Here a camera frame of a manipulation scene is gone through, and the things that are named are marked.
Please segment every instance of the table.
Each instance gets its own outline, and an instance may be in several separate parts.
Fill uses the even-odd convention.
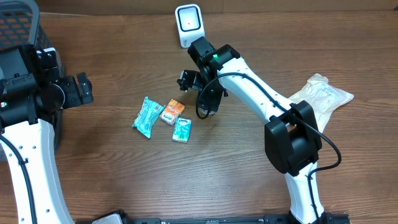
[[[325,210],[352,223],[398,222],[398,13],[396,11],[207,14],[206,38],[233,46],[284,96],[314,73],[354,94],[338,108],[325,134],[343,162],[318,174]],[[56,156],[65,201],[74,220],[123,208],[132,217],[241,217],[287,213],[284,176],[264,153],[264,130],[237,97],[219,112],[195,115],[197,93],[176,79],[196,69],[179,47],[174,15],[43,18],[69,75],[86,72],[95,102],[64,112]],[[155,123],[148,140],[131,128],[145,96],[185,104],[192,119],[188,144]],[[324,144],[320,166],[336,156]],[[7,163],[0,164],[0,223],[16,223]]]

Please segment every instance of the wooden table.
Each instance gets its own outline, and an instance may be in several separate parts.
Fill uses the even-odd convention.
[[[290,96],[314,73],[355,95],[325,134],[342,164],[318,175],[325,210],[352,223],[398,222],[398,12],[204,15],[206,38],[232,45],[279,93]],[[73,219],[123,208],[132,217],[241,217],[286,213],[284,176],[264,153],[259,120],[230,94],[219,112],[196,118],[196,92],[176,79],[196,66],[181,49],[174,15],[43,18],[68,74],[86,72],[95,102],[67,110],[57,167]],[[145,96],[182,102],[188,144],[155,123],[148,140],[131,128]],[[331,147],[321,166],[335,162]],[[7,163],[0,164],[0,223],[16,223]]]

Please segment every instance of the basket hole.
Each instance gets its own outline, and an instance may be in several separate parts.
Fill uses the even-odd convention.
[[[27,22],[27,21],[29,21],[27,18],[19,18],[19,20],[20,20],[21,22]]]
[[[16,19],[7,19],[7,22],[8,22],[8,23],[16,23],[17,20],[16,20]]]

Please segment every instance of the small packet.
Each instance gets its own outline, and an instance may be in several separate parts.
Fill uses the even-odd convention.
[[[191,120],[177,118],[175,122],[172,139],[173,141],[187,143],[190,132],[191,132]]]
[[[315,74],[308,79],[307,84],[291,96],[294,103],[305,100],[313,108],[319,132],[323,132],[331,114],[337,107],[350,102],[354,95],[328,84],[327,77]]]
[[[150,138],[152,127],[164,108],[165,106],[149,100],[148,96],[146,96],[142,104],[142,108],[138,113],[138,117],[134,120],[132,127],[136,127],[139,132],[147,138]]]
[[[175,120],[182,114],[184,109],[184,105],[172,99],[166,106],[166,109],[164,109],[160,118],[167,124],[174,125]]]

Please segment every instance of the cable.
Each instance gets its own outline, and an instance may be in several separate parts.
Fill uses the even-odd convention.
[[[30,207],[30,215],[32,217],[32,224],[37,224],[37,217],[36,217],[36,208],[35,208],[35,202],[33,198],[33,190],[32,190],[32,184],[30,183],[29,179],[29,174],[26,169],[26,162],[22,158],[21,154],[18,152],[17,148],[6,139],[2,134],[0,134],[0,140],[4,142],[10,149],[11,151],[15,154],[17,157],[18,163],[21,166],[22,173],[25,178],[25,183],[26,183],[26,189],[27,189],[27,196],[29,198],[29,207]]]
[[[311,175],[314,174],[315,172],[321,171],[321,170],[328,170],[328,169],[332,169],[337,167],[338,165],[340,165],[341,163],[341,153],[338,150],[337,146],[329,139],[327,138],[324,134],[322,134],[321,132],[319,132],[318,130],[316,130],[315,128],[313,128],[312,126],[310,126],[309,124],[307,124],[305,121],[303,121],[302,119],[298,118],[297,116],[295,116],[294,114],[292,114],[291,112],[289,112],[287,109],[285,109],[282,105],[280,105],[278,103],[278,101],[276,101],[275,99],[273,99],[273,97],[270,96],[270,94],[267,92],[267,90],[265,90],[257,81],[255,81],[255,79],[253,79],[252,77],[250,77],[249,75],[243,74],[243,73],[236,73],[236,72],[231,72],[231,73],[225,73],[222,75],[218,75],[217,77],[215,77],[212,81],[210,81],[203,89],[202,91],[199,93],[198,98],[197,98],[197,103],[196,103],[196,112],[197,112],[197,116],[200,119],[206,119],[210,113],[210,104],[209,104],[209,109],[207,111],[207,114],[204,117],[201,117],[199,115],[199,111],[198,111],[198,103],[199,103],[199,98],[201,98],[202,94],[204,92],[206,92],[206,89],[215,81],[219,80],[220,78],[226,77],[226,76],[240,76],[243,78],[247,78],[248,80],[250,80],[253,84],[255,84],[262,92],[263,94],[265,94],[265,96],[274,104],[276,105],[276,107],[278,107],[280,110],[282,110],[283,112],[287,113],[289,116],[291,116],[291,118],[293,118],[294,120],[296,120],[298,123],[300,123],[301,125],[307,127],[308,129],[310,129],[311,131],[313,131],[317,136],[321,137],[323,140],[325,140],[336,152],[337,154],[337,162],[335,162],[333,165],[330,166],[325,166],[325,167],[320,167],[317,169],[314,169],[312,171],[310,171],[308,173],[307,176],[307,180],[308,180],[308,186],[310,189],[310,196],[311,196],[311,202],[312,202],[312,206],[315,212],[315,216],[317,218],[317,223],[319,223],[319,214],[318,214],[318,210],[317,210],[317,206],[315,205],[315,199],[313,197],[313,192],[312,192],[312,186],[311,186]]]

